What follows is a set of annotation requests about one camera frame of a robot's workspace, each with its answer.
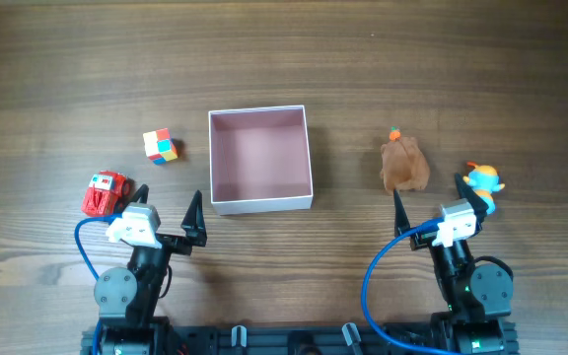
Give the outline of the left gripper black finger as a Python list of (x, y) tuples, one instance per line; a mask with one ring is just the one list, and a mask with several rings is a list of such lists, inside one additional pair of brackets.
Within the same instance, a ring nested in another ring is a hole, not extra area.
[(148, 200), (149, 187), (147, 184), (142, 184), (130, 197), (128, 203), (142, 203), (146, 204)]
[(193, 246), (206, 246), (207, 233), (200, 190), (195, 191), (180, 226), (185, 231), (185, 237)]

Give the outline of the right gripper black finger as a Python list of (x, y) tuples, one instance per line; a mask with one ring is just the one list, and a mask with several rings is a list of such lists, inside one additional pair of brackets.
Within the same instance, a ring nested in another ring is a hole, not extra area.
[(393, 203), (395, 209), (394, 234), (399, 237), (411, 229), (406, 211), (402, 204), (400, 194), (397, 189), (393, 192)]
[(455, 174), (455, 183), (460, 198), (464, 198), (471, 205), (476, 220), (483, 222), (487, 216), (487, 203), (463, 180), (462, 175)]

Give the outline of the blue orange cartoon figurine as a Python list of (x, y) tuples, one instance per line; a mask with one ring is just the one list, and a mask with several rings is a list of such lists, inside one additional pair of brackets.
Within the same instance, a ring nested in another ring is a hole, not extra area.
[(464, 176), (463, 181), (487, 204), (487, 214), (495, 212), (496, 205), (492, 194), (500, 192), (505, 184), (500, 181), (497, 170), (489, 165), (480, 165), (475, 162), (467, 162), (472, 170)]

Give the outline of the red toy fire truck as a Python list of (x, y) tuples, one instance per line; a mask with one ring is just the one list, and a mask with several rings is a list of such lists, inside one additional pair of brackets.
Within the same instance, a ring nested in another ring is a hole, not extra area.
[(94, 174), (83, 198), (81, 210), (89, 217), (121, 213), (132, 190), (131, 180), (120, 173), (100, 171)]

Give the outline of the multicoloured puzzle cube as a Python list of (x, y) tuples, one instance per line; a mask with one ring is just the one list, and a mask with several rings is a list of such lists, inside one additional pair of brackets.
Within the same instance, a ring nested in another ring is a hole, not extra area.
[(178, 158), (177, 147), (168, 128), (143, 134), (145, 154), (155, 165), (162, 165)]

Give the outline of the brown plush capybara toy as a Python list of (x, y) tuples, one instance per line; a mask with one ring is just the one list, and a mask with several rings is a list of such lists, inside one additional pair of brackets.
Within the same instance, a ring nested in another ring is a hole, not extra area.
[(382, 169), (380, 178), (385, 190), (393, 193), (402, 190), (423, 190), (431, 174), (418, 141), (412, 136), (403, 136), (397, 127), (392, 127), (389, 141), (381, 146)]

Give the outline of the white cardboard box pink interior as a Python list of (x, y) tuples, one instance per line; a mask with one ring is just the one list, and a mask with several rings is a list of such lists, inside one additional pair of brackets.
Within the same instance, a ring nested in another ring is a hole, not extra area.
[(217, 214), (312, 206), (304, 106), (211, 110), (208, 118), (211, 203)]

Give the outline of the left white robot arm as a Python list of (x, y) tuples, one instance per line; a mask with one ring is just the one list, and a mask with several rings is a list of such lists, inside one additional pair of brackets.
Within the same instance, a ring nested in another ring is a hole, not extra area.
[(119, 215), (107, 217), (112, 242), (132, 246), (124, 267), (101, 274), (94, 288), (99, 321), (81, 341), (83, 354), (186, 354), (187, 345), (167, 317), (157, 317), (158, 301), (172, 282), (170, 259), (206, 246), (202, 193), (197, 190), (180, 224), (182, 236), (158, 231), (160, 218), (147, 203), (147, 188)]

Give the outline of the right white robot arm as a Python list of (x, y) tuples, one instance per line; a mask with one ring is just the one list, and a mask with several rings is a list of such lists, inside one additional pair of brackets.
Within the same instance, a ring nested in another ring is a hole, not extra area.
[(411, 346), (462, 354), (518, 354), (516, 326), (506, 320), (514, 294), (512, 269), (494, 256), (473, 257), (466, 238), (436, 246), (428, 227), (409, 237), (413, 250), (427, 249), (448, 309), (428, 322), (386, 323), (384, 331)]

